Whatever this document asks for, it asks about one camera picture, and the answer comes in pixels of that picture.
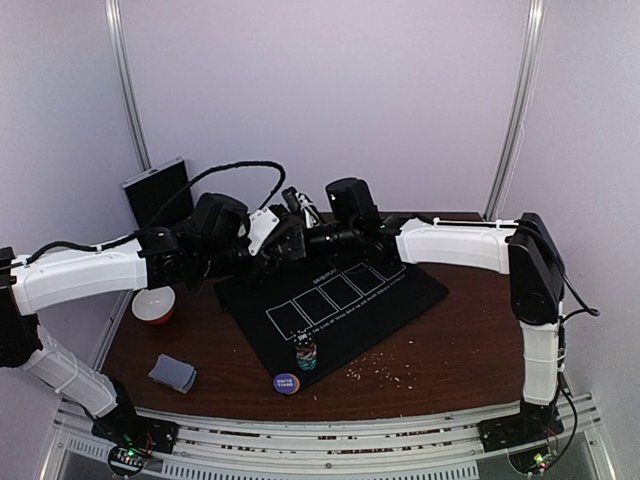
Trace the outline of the multicolour poker chip stack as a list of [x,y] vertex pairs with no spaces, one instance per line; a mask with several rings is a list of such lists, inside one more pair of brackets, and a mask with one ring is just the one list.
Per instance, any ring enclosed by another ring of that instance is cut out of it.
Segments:
[[308,331],[298,331],[293,337],[295,358],[303,371],[312,371],[317,366],[317,345]]

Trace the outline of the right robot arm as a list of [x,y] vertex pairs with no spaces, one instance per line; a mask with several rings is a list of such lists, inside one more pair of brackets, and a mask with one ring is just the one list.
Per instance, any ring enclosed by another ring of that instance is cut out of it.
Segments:
[[323,214],[295,188],[284,203],[266,208],[275,237],[266,251],[280,261],[315,255],[362,253],[407,266],[437,265],[498,278],[523,340],[527,408],[513,419],[519,440],[535,440],[551,424],[549,407],[558,395],[565,352],[565,265],[544,221],[535,213],[485,220],[377,208],[362,179],[348,177],[326,188]]

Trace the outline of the purple small blind button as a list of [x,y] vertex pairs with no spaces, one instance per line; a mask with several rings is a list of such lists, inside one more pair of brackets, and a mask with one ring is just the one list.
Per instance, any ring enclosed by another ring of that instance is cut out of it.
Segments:
[[274,389],[282,395],[293,395],[300,389],[300,380],[292,373],[277,374],[272,384]]

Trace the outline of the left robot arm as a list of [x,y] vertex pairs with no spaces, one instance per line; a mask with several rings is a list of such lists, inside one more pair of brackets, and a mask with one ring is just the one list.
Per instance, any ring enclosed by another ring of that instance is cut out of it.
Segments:
[[286,217],[278,204],[250,212],[229,196],[204,194],[189,217],[170,227],[146,225],[95,245],[59,241],[31,254],[2,248],[2,367],[28,372],[79,403],[121,443],[137,442],[144,424],[126,389],[59,342],[40,312],[120,292],[195,289],[207,278],[244,273],[263,259]]

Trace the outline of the blue playing card deck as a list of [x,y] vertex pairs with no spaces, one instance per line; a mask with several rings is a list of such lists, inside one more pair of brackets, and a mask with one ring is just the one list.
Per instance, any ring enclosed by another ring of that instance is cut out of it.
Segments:
[[166,354],[158,356],[154,367],[148,373],[151,380],[183,394],[191,390],[196,376],[197,370],[193,365]]

